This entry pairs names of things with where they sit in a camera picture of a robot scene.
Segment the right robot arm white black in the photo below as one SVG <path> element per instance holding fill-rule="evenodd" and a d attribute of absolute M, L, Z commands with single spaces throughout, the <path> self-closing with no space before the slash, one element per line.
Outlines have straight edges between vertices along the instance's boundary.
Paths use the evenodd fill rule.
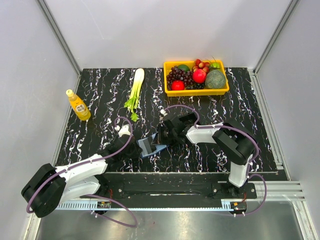
<path fill-rule="evenodd" d="M 253 135 L 241 124 L 229 120 L 217 124 L 198 124 L 196 113 L 185 115 L 162 113 L 162 122 L 157 125 L 153 145 L 175 144 L 216 144 L 230 162 L 227 186 L 228 194 L 239 198 L 246 191 L 249 169 L 254 158 L 259 155 L 259 147 Z"/>

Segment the black card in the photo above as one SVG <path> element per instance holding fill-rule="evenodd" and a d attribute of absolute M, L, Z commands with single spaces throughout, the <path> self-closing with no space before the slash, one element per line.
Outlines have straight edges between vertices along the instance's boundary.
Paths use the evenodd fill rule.
<path fill-rule="evenodd" d="M 150 155 L 156 150 L 156 147 L 153 145 L 153 138 L 151 136 L 138 140 L 137 144 L 142 149 L 142 157 Z"/>

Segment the blue leather card holder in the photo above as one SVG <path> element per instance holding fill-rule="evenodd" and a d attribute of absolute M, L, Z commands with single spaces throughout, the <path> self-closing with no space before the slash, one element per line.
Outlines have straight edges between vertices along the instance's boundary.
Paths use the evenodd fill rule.
<path fill-rule="evenodd" d="M 137 141 L 138 146 L 141 148 L 141 158 L 153 156 L 168 147 L 165 144 L 156 143 L 155 140 L 157 139 L 157 137 L 158 133 L 154 133 L 149 137 L 139 139 Z"/>

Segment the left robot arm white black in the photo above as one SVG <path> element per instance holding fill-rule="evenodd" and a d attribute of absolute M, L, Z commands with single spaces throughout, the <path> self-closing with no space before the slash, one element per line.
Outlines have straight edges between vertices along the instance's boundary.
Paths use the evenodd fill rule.
<path fill-rule="evenodd" d="M 84 195 L 106 196 L 109 186 L 96 176 L 124 159 L 138 158 L 141 153 L 137 141 L 123 135 L 79 162 L 57 167 L 50 163 L 42 165 L 21 191 L 27 202 L 27 213 L 43 218 L 65 201 Z"/>

